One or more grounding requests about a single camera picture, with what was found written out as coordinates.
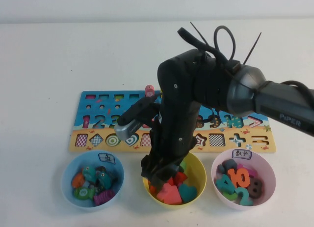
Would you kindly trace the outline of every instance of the star shape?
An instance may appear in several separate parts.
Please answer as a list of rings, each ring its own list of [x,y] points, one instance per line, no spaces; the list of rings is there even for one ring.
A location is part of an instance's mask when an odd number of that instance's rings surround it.
[[[197,134],[195,138],[197,140],[196,146],[205,146],[207,140],[206,137],[203,137],[201,134]]]
[[[270,125],[265,125],[263,130],[266,130],[266,132],[271,131]]]

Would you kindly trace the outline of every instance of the table surface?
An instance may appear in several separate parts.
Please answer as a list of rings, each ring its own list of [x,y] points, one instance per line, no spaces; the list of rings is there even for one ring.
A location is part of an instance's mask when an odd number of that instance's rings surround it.
[[[243,61],[259,32],[247,64],[275,82],[298,80],[314,88],[314,20],[195,22],[209,43],[218,25],[227,25]],[[80,93],[84,90],[159,89],[157,67],[191,48],[177,34],[188,22],[0,25],[0,226],[313,226],[313,138],[270,120],[275,154],[262,154],[273,167],[277,187],[264,205],[233,211],[216,197],[210,168],[217,154],[197,154],[208,183],[201,198],[169,211],[143,188],[144,154],[119,153],[125,183],[108,209],[85,213],[60,191]],[[226,33],[220,49],[231,53]]]

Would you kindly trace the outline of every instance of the number puzzle board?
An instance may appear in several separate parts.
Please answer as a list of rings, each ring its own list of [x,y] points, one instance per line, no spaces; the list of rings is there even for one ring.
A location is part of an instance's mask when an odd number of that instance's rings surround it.
[[[113,129],[117,118],[144,96],[145,91],[83,92],[71,134],[69,151],[83,152],[97,149],[110,152],[149,152],[150,128],[141,127],[126,141],[120,141]],[[211,110],[202,106],[199,119],[207,119],[211,114]],[[215,112],[211,122],[197,123],[194,131],[197,145],[192,152],[223,152],[232,148],[268,153],[276,151],[266,116],[253,113],[241,118],[225,112],[219,112],[219,115],[221,120]]]

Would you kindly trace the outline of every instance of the circle pattern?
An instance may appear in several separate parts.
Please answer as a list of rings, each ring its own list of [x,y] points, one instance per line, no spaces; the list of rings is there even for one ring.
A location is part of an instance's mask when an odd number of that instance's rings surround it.
[[[115,147],[120,143],[119,138],[116,134],[110,134],[106,138],[106,144],[110,147]]]

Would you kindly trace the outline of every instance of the robotic arm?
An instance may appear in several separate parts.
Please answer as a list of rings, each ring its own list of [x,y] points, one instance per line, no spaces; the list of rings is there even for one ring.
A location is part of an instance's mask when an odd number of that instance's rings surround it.
[[[121,140],[129,138],[143,124],[149,125],[152,149],[141,162],[142,176],[161,187],[183,158],[196,145],[193,136],[201,105],[237,116],[256,112],[314,136],[314,90],[299,82],[281,84],[267,81],[252,66],[230,60],[215,48],[197,40],[185,29],[178,33],[196,49],[189,50],[160,64],[158,82],[163,92],[135,103],[115,126]]]

